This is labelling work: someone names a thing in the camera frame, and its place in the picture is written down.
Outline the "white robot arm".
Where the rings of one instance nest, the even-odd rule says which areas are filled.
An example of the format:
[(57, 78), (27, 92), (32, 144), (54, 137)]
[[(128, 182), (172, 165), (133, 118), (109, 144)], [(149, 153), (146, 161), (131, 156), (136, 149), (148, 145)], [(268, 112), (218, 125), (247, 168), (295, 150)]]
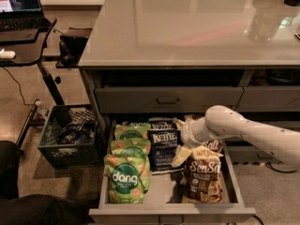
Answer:
[(277, 160), (290, 165), (300, 164), (300, 133), (283, 127), (274, 127), (246, 119), (227, 107), (210, 107), (197, 120), (173, 122), (180, 131), (180, 139), (188, 147), (197, 147), (207, 141), (237, 137)]

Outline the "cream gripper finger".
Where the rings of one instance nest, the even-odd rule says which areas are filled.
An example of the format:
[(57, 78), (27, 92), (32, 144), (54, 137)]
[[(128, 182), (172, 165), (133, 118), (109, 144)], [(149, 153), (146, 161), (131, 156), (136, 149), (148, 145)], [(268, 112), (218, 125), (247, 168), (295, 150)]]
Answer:
[(174, 168), (181, 166), (191, 155), (192, 151), (188, 146), (179, 145), (176, 148), (175, 156), (172, 160), (172, 166)]

